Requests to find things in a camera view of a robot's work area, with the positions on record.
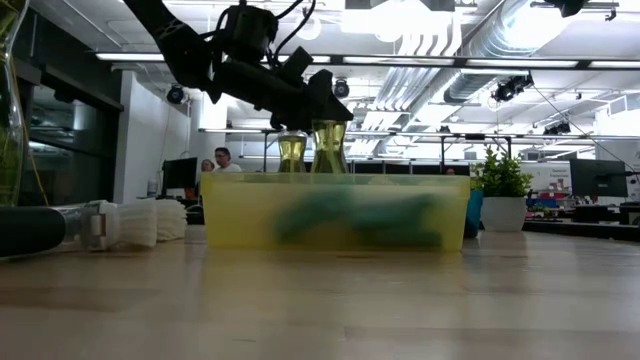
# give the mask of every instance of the person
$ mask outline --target person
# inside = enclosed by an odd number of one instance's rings
[[[226,147],[217,148],[215,155],[219,166],[213,172],[242,172],[240,166],[231,163],[231,152]]]
[[[209,159],[204,159],[200,163],[200,170],[202,170],[202,172],[211,172],[214,169],[215,169],[215,165],[213,165],[213,161]]]

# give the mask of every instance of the desk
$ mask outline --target desk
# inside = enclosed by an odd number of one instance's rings
[[[207,251],[0,262],[3,358],[640,357],[640,247],[488,235],[460,254]]]

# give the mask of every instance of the blue container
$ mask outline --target blue container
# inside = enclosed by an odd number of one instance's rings
[[[480,211],[482,210],[482,191],[472,190],[467,205],[467,218],[464,223],[464,238],[472,239],[478,236],[480,229]]]

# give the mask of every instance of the white pot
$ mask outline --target white pot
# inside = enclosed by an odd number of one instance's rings
[[[527,215],[527,200],[523,197],[486,197],[481,220],[486,231],[521,231]]]

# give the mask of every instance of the white cloth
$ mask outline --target white cloth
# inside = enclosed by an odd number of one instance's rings
[[[218,166],[213,172],[242,172],[242,168],[236,164],[229,164],[226,168]]]

